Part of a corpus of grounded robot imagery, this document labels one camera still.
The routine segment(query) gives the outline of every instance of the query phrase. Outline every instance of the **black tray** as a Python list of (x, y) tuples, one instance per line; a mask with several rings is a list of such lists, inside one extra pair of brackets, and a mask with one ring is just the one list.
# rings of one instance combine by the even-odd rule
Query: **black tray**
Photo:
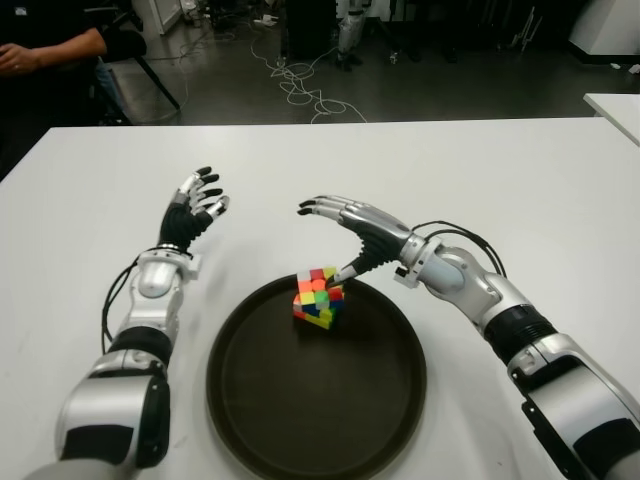
[(263, 478), (370, 478), (420, 421), (422, 347), (402, 312), (362, 282), (346, 285), (331, 331), (293, 317), (296, 293), (296, 277), (285, 277), (231, 314), (209, 356), (209, 413)]

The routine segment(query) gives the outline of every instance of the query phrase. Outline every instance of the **concrete floor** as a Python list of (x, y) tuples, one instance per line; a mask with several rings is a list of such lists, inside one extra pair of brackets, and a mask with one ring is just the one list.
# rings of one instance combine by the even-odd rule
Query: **concrete floor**
[[(114, 64), (114, 76), (135, 123), (287, 124), (309, 123), (314, 117), (312, 104), (289, 105), (279, 87), (282, 79), (270, 78), (264, 62), (251, 54), (253, 44), (258, 55), (275, 65), (277, 30), (257, 34), (241, 24), (231, 39), (214, 36), (206, 26), (180, 22), (160, 37), (147, 2), (138, 3), (146, 21), (147, 57), (184, 107), (167, 118), (173, 108), (140, 67)], [(195, 48), (180, 61), (153, 60), (179, 56), (181, 47), (183, 52)], [(404, 56), (396, 65), (390, 64), (389, 53), (380, 37), (367, 37), (359, 48), (363, 66), (344, 73), (331, 60), (322, 60), (305, 87), (322, 89), (324, 98), (351, 103), (369, 122), (591, 116), (592, 109), (582, 100), (585, 93), (640, 93), (640, 76), (609, 65), (584, 65), (562, 52), (461, 51), (459, 63), (448, 64), (435, 48), (427, 48), (422, 62), (412, 63)], [(349, 110), (320, 117), (316, 123), (355, 121), (359, 116)]]

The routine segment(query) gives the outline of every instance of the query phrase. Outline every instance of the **colorful cube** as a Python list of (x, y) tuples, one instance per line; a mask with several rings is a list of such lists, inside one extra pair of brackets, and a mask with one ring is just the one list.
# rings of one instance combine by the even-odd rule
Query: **colorful cube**
[(327, 289), (327, 280), (335, 275), (335, 267), (300, 272), (298, 295), (293, 300), (293, 315), (322, 328), (333, 325), (338, 311), (344, 307), (342, 286)]

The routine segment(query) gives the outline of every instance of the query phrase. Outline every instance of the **red square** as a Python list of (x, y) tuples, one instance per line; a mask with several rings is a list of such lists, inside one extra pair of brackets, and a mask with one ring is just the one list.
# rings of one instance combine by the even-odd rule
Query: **red square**
[(324, 280), (324, 270), (311, 270), (311, 281)]
[(311, 282), (298, 282), (298, 291), (300, 293), (313, 292)]
[(338, 287), (333, 287), (329, 289), (329, 300), (335, 302), (336, 300), (342, 300), (344, 295), (342, 290)]

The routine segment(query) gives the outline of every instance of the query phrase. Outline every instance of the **black wire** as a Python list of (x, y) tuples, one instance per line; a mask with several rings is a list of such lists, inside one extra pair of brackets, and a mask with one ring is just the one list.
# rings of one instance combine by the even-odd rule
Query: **black wire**
[[(180, 250), (172, 249), (167, 246), (153, 247), (148, 250), (145, 250), (145, 253), (152, 252), (154, 250), (174, 250), (175, 252), (180, 253), (181, 255), (187, 255), (189, 258), (191, 259), (193, 258), (193, 255), (191, 255), (189, 252), (181, 252)], [(127, 280), (129, 279), (131, 272), (136, 267), (136, 265), (138, 265), (139, 258), (140, 256), (138, 255), (136, 259), (133, 262), (131, 262), (131, 265), (125, 268), (122, 272), (120, 272), (120, 275), (118, 275), (117, 278), (111, 284), (111, 287), (109, 288), (109, 293), (107, 293), (107, 297), (104, 300), (104, 305), (102, 307), (102, 322), (101, 322), (101, 334), (100, 334), (100, 343), (102, 345), (103, 355), (107, 353), (104, 338), (107, 337), (107, 339), (110, 342), (113, 341), (113, 337), (111, 336), (111, 332), (109, 331), (109, 309), (111, 308), (111, 305), (115, 301), (118, 294), (122, 291), (124, 286), (127, 284)]]
[(441, 230), (437, 230), (431, 234), (429, 234), (425, 240), (428, 242), (431, 238), (435, 237), (436, 235), (440, 235), (443, 233), (450, 233), (450, 234), (454, 234), (454, 235), (460, 235), (463, 236), (465, 238), (468, 238), (469, 240), (471, 240), (473, 243), (475, 243), (489, 258), (489, 260), (491, 261), (491, 264), (493, 265), (493, 268), (495, 269), (495, 271), (499, 274), (502, 275), (503, 277), (507, 278), (507, 271), (504, 268), (504, 264), (502, 263), (502, 260), (500, 259), (500, 256), (498, 255), (498, 252), (496, 252), (496, 250), (491, 246), (491, 244), (489, 242), (487, 242), (484, 238), (482, 238), (480, 235), (473, 233), (470, 230), (467, 230), (466, 228), (460, 227), (454, 223), (451, 222), (446, 222), (444, 220), (436, 220), (433, 222), (426, 222), (426, 223), (421, 223), (419, 225), (416, 225), (415, 227), (413, 227), (411, 230), (412, 231), (416, 231), (419, 228), (422, 227), (427, 227), (430, 225), (447, 225), (449, 227), (452, 227), (453, 229), (441, 229)]
[[(109, 323), (108, 323), (109, 309), (111, 308), (111, 305), (113, 304), (114, 300), (116, 299), (116, 297), (118, 296), (122, 288), (126, 285), (127, 280), (129, 279), (129, 275), (131, 275), (131, 272), (133, 271), (135, 266), (138, 264), (138, 258), (139, 257), (136, 257), (136, 259), (131, 263), (131, 265), (125, 268), (122, 272), (120, 272), (120, 275), (118, 275), (118, 277), (111, 284), (111, 288), (109, 288), (109, 293), (107, 293), (107, 297), (104, 300), (104, 306), (102, 307), (102, 324), (101, 324), (102, 329), (101, 329), (101, 335), (100, 335), (103, 355), (106, 353), (104, 337), (106, 336), (110, 342), (113, 341), (113, 337), (111, 336), (111, 332), (109, 331)], [(116, 286), (120, 281), (121, 281), (120, 286), (118, 286), (116, 290)]]

